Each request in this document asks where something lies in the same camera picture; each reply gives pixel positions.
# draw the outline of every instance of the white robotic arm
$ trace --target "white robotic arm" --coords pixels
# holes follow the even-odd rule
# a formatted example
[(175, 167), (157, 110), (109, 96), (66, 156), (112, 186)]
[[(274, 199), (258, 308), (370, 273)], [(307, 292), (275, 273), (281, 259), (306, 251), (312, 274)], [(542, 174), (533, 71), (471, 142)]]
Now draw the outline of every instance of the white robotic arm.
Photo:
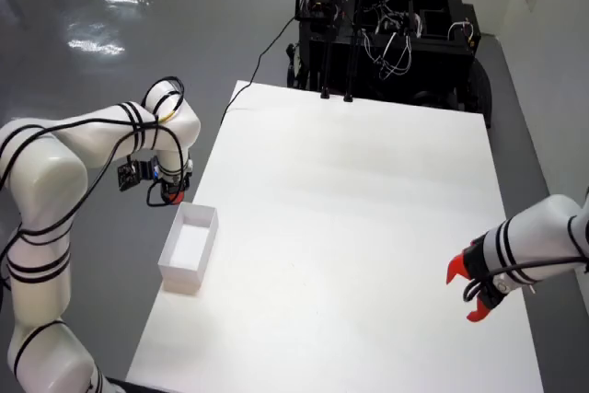
[[(141, 149), (150, 162), (119, 168), (122, 191), (141, 179), (160, 184), (162, 203), (181, 201), (192, 164), (188, 149), (201, 124), (175, 77), (133, 102), (63, 121), (20, 119), (0, 129), (0, 189), (6, 185), (22, 224), (3, 252), (10, 273), (15, 331), (8, 363), (27, 393), (119, 392), (61, 321), (70, 301), (70, 239), (76, 211), (111, 161)], [(87, 186), (87, 168), (103, 167)]]
[(446, 283), (472, 280), (465, 301), (477, 297), (467, 318), (481, 321), (513, 290), (582, 264), (589, 266), (589, 195), (583, 208), (552, 195), (474, 239), (448, 266)]

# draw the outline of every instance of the shiny floor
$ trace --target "shiny floor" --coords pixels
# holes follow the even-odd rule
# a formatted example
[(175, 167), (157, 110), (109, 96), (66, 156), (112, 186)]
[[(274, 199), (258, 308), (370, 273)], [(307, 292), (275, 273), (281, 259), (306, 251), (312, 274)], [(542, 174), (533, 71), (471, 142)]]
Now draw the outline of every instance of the shiny floor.
[[(191, 198), (235, 82), (250, 77), (258, 54), (293, 12), (294, 0), (0, 0), (0, 124), (140, 100), (160, 76), (178, 75), (202, 120), (191, 149)], [(266, 55), (258, 81), (285, 84), (284, 48), (296, 34), (291, 26)], [(490, 139), (506, 212), (513, 215), (543, 198), (546, 185), (494, 38), (483, 40), (479, 58), (492, 82)], [(148, 209), (144, 193), (141, 187), (120, 194), (112, 169), (80, 211), (72, 234), (74, 286), (65, 320), (103, 371), (118, 378), (126, 375), (159, 287), (156, 263), (174, 215)], [(6, 241), (18, 223), (6, 192), (0, 194), (0, 213), (0, 241)], [(576, 287), (564, 275), (526, 297), (546, 391), (582, 391), (587, 385), (589, 321)], [(6, 301), (0, 353), (12, 329)], [(3, 393), (20, 391), (5, 364), (0, 385)]]

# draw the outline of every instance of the robot gripper fingertip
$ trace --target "robot gripper fingertip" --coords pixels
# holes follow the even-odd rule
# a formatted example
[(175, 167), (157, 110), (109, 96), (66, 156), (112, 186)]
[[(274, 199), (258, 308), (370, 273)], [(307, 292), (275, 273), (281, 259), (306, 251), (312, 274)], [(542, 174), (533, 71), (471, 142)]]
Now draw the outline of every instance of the robot gripper fingertip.
[(487, 317), (491, 312), (491, 309), (485, 306), (480, 298), (477, 298), (477, 310), (470, 312), (467, 315), (467, 319), (470, 322), (479, 322)]
[(470, 280), (467, 268), (464, 265), (464, 252), (456, 255), (448, 264), (448, 273), (445, 278), (445, 283), (450, 284), (454, 277), (457, 275), (464, 276), (467, 280)]

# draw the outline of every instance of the white box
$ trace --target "white box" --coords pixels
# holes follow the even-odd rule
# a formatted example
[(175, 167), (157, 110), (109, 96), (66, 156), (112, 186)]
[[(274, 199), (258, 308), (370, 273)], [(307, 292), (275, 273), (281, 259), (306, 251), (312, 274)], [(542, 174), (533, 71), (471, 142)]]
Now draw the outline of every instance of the white box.
[(159, 257), (164, 290), (191, 295), (201, 287), (218, 227), (215, 208), (180, 204)]

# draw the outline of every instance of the tabletop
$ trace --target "tabletop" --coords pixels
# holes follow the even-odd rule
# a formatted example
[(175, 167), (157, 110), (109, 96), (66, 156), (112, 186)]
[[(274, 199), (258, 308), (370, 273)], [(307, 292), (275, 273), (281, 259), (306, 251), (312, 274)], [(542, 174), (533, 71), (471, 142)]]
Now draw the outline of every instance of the tabletop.
[(193, 296), (159, 291), (128, 381), (542, 391), (521, 291), (473, 324), (466, 280), (445, 285), (448, 262), (504, 219), (480, 115), (254, 84), (194, 203), (219, 214), (204, 282)]

